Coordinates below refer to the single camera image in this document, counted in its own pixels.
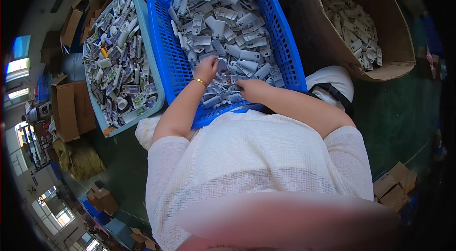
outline white knit sweater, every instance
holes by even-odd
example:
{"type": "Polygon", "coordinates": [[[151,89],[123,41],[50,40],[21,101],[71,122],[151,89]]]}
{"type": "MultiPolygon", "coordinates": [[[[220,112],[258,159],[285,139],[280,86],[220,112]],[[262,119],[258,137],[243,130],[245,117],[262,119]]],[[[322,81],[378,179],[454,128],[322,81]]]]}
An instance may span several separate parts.
{"type": "Polygon", "coordinates": [[[325,139],[282,115],[225,113],[189,142],[164,137],[148,153],[146,208],[164,251],[189,236],[175,224],[187,206],[210,198],[260,191],[312,191],[373,200],[361,133],[343,127],[325,139]]]}

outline gold bracelet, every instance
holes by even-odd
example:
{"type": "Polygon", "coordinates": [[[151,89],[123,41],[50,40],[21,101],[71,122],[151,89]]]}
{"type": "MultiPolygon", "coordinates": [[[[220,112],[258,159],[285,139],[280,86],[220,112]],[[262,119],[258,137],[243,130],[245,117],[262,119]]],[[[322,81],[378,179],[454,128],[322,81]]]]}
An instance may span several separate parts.
{"type": "Polygon", "coordinates": [[[198,81],[199,83],[203,84],[204,87],[206,86],[206,82],[204,82],[203,80],[201,80],[201,79],[199,79],[199,78],[193,77],[192,80],[198,81]]]}

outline woman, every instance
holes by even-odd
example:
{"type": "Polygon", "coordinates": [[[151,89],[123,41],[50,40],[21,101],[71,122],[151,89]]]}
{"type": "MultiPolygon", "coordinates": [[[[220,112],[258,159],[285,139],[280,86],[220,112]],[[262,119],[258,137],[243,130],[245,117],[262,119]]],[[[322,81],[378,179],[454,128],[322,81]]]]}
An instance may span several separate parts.
{"type": "MultiPolygon", "coordinates": [[[[218,62],[198,64],[192,80],[159,120],[148,153],[146,208],[152,234],[164,251],[176,250],[190,234],[176,225],[180,211],[210,198],[262,191],[313,191],[373,200],[372,176],[361,133],[333,95],[314,87],[307,94],[243,80],[241,95],[275,114],[227,112],[196,135],[191,125],[218,62]]],[[[345,69],[330,66],[306,78],[331,83],[351,102],[345,69]]],[[[191,237],[179,250],[204,250],[191,237]]]]}

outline factory floor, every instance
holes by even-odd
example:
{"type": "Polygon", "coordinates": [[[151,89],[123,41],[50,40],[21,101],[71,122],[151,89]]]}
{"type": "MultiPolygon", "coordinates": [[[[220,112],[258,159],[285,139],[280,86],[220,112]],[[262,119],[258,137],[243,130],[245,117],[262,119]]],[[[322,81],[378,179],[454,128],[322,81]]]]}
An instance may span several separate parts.
{"type": "MultiPolygon", "coordinates": [[[[424,26],[402,10],[416,53],[419,46],[426,44],[424,26]]],[[[73,72],[75,80],[83,80],[80,58],[76,55],[64,62],[64,72],[73,72]]],[[[353,83],[354,122],[364,137],[372,177],[388,171],[398,161],[425,177],[439,124],[440,82],[420,78],[415,67],[395,80],[382,83],[354,80],[353,83]]],[[[150,230],[144,203],[147,151],[136,140],[135,129],[136,126],[109,139],[104,138],[98,126],[85,134],[106,171],[83,183],[68,174],[64,178],[75,196],[86,193],[94,182],[111,191],[120,205],[115,217],[130,227],[150,230]]]]}

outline hand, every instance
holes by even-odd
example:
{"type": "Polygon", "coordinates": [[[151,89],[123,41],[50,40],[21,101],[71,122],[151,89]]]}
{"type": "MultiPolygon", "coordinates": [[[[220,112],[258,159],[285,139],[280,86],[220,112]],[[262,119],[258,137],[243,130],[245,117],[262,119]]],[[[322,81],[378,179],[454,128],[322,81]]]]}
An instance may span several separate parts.
{"type": "Polygon", "coordinates": [[[217,56],[211,55],[206,57],[200,64],[195,68],[195,74],[193,77],[201,79],[209,85],[209,83],[214,79],[215,73],[219,67],[219,61],[215,61],[217,56]]]}
{"type": "Polygon", "coordinates": [[[274,88],[265,81],[255,79],[239,80],[235,85],[244,88],[240,93],[241,96],[253,103],[263,103],[274,88]]]}

